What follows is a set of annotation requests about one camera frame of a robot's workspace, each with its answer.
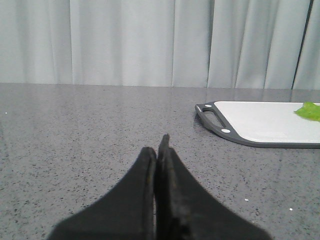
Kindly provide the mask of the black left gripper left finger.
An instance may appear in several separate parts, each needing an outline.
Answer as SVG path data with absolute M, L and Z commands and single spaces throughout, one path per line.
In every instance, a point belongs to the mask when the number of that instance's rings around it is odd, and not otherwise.
M 50 240 L 152 240 L 156 153 L 141 149 L 125 176 L 102 198 L 61 221 Z

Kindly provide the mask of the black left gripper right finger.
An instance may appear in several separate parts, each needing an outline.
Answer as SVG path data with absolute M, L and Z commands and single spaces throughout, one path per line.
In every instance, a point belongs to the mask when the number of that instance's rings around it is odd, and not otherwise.
M 155 172 L 158 240 L 269 240 L 262 228 L 235 214 L 192 176 L 165 134 Z

